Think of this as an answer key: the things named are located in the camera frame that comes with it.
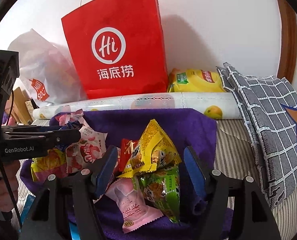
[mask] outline lemon print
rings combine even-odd
[[[206,108],[204,114],[213,119],[222,119],[223,112],[218,106],[209,106]]]

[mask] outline cable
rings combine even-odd
[[[17,204],[16,204],[16,200],[15,200],[12,188],[10,186],[10,182],[9,182],[9,180],[7,178],[7,175],[6,175],[6,172],[5,172],[5,169],[4,169],[4,164],[3,164],[2,160],[1,160],[1,155],[0,155],[0,171],[1,171],[4,183],[6,185],[7,192],[10,195],[10,199],[12,200],[12,203],[13,203],[13,206],[14,206],[14,209],[15,209],[15,213],[16,213],[16,216],[17,216],[17,219],[18,219],[19,226],[20,226],[20,228],[22,228],[21,215],[19,214],[18,207],[17,207]]]
[[[7,118],[6,125],[8,125],[8,122],[10,121],[10,116],[12,114],[12,109],[13,109],[13,104],[14,104],[14,91],[12,90],[12,103],[10,104],[10,113],[9,117]]]

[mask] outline hi logo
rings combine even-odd
[[[112,27],[105,27],[95,33],[91,46],[94,56],[100,62],[114,64],[123,57],[126,42],[119,30]]]
[[[32,82],[31,86],[35,89],[37,93],[37,99],[40,101],[45,101],[47,98],[49,98],[49,94],[46,92],[44,84],[37,80],[37,79],[30,79]]]

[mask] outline red snack package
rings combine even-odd
[[[145,204],[138,183],[133,185],[132,179],[117,180],[108,188],[105,195],[114,200],[122,212],[124,233],[133,231],[163,216],[160,210]]]
[[[132,152],[138,141],[131,141],[128,139],[122,139],[121,141],[121,160],[119,165],[119,171],[123,172],[126,166],[127,161],[130,159]]]

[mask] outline pink snack package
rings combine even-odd
[[[137,184],[133,185],[132,179],[121,178],[105,192],[106,196],[117,203],[123,214],[122,229],[124,233],[133,231],[163,216],[160,210],[145,204],[143,194]]]
[[[84,126],[80,129],[81,139],[66,148],[67,173],[74,173],[93,163],[106,152],[107,133],[95,132],[83,118],[79,119]]]
[[[63,115],[58,115],[55,117],[55,119],[59,122],[60,126],[63,126],[68,123],[68,121],[74,122],[79,120],[81,117],[83,117],[83,109],[79,109],[76,112],[72,112],[69,114],[63,114]]]

